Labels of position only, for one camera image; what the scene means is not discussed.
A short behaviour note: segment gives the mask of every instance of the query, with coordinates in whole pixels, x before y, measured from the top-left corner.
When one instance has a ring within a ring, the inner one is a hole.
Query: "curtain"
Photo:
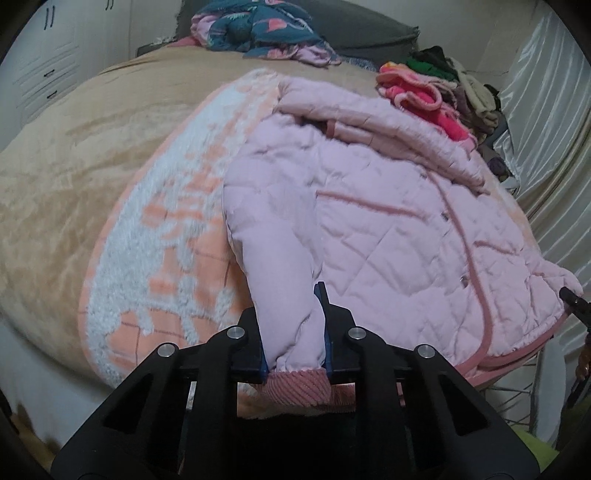
[[[546,4],[499,95],[509,125],[495,143],[544,257],[591,296],[591,66]]]

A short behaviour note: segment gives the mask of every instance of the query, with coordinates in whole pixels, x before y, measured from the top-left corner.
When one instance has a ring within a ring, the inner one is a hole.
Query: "drawer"
[[[72,68],[75,68],[77,60],[77,49],[75,49],[61,58],[48,61],[42,68],[35,69],[33,72],[18,79],[17,83],[21,94],[20,103],[25,102],[35,92],[38,92]]]
[[[71,92],[77,84],[78,68],[74,68],[37,91],[22,105],[21,125],[37,118],[45,108]]]

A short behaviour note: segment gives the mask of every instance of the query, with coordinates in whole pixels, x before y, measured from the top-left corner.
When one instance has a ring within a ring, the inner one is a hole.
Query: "green object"
[[[415,60],[412,57],[406,59],[406,65],[412,68],[417,73],[422,73],[423,75],[430,75],[431,77],[438,77],[444,80],[449,80],[450,82],[456,82],[457,78],[454,77],[451,73],[444,72],[441,69],[438,69],[436,66],[426,62],[426,61],[419,61]]]
[[[540,471],[543,472],[549,464],[552,463],[552,460],[556,458],[558,452],[554,450],[550,445],[546,442],[542,442],[542,440],[530,435],[529,433],[521,430],[518,427],[512,427],[513,431],[517,434],[517,436],[521,439],[525,446],[530,449],[531,453],[534,454],[536,460],[538,460],[538,465],[540,466]]]

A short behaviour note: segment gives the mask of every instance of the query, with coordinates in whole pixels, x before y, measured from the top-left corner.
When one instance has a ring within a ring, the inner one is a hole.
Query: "quilted fabric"
[[[387,100],[282,82],[223,187],[272,400],[332,400],[319,280],[357,324],[404,348],[429,343],[465,375],[528,355],[558,325],[558,290],[580,285],[524,242],[476,155]]]

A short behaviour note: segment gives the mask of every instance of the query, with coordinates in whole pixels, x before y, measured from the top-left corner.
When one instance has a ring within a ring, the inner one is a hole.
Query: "black garment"
[[[457,71],[448,64],[443,49],[439,45],[425,48],[425,50],[413,51],[410,56],[419,61],[426,61],[434,67],[437,67],[444,72],[448,72],[457,80]]]

